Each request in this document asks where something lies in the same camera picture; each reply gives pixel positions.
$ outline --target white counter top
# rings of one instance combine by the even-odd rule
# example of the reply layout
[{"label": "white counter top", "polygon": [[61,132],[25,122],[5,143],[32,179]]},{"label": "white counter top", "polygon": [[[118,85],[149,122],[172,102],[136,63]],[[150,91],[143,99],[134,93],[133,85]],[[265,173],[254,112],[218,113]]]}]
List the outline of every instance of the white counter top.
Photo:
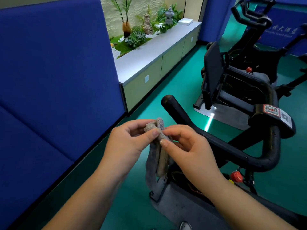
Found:
[{"label": "white counter top", "polygon": [[123,86],[128,84],[129,81],[154,63],[161,55],[165,54],[200,24],[200,22],[193,22],[189,26],[177,24],[166,33],[160,34],[142,46],[115,60],[119,82],[121,82]]}]

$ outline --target sneaker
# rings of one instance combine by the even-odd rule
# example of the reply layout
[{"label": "sneaker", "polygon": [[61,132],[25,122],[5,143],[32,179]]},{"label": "sneaker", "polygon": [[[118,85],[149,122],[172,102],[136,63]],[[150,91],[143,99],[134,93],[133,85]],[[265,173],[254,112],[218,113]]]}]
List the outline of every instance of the sneaker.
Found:
[{"label": "sneaker", "polygon": [[180,224],[179,230],[192,230],[192,227],[188,222],[184,221]]}]

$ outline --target stone wall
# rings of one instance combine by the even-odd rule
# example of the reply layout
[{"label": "stone wall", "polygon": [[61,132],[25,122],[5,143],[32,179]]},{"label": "stone wall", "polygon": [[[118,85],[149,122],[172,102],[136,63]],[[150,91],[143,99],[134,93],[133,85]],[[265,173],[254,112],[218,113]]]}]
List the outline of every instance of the stone wall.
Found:
[{"label": "stone wall", "polygon": [[[131,27],[140,24],[140,21],[135,16],[144,16],[144,14],[147,13],[148,4],[152,13],[156,13],[164,4],[164,0],[132,0],[128,11],[128,21],[130,22]],[[122,35],[122,20],[113,3],[110,0],[101,0],[101,5],[106,19],[106,27],[108,29],[109,37]],[[122,14],[125,21],[125,11],[122,11]]]}]

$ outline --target red knob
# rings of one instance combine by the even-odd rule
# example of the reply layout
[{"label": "red knob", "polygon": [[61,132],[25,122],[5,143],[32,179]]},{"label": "red knob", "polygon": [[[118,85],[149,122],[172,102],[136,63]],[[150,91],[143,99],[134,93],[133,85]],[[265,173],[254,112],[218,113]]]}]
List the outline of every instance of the red knob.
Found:
[{"label": "red knob", "polygon": [[253,69],[252,69],[251,67],[248,67],[248,68],[246,69],[246,72],[247,72],[247,73],[251,73],[252,70],[253,70]]},{"label": "red knob", "polygon": [[232,172],[230,178],[234,182],[243,182],[243,176],[239,171]]}]

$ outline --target stone lantern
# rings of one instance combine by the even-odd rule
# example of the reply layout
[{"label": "stone lantern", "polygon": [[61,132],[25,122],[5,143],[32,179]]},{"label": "stone lantern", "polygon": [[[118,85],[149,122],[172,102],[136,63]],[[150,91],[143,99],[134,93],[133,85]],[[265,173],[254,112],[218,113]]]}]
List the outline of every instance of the stone lantern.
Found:
[{"label": "stone lantern", "polygon": [[172,25],[173,24],[173,16],[174,11],[172,10],[172,7],[170,6],[169,9],[165,12],[165,24]]}]

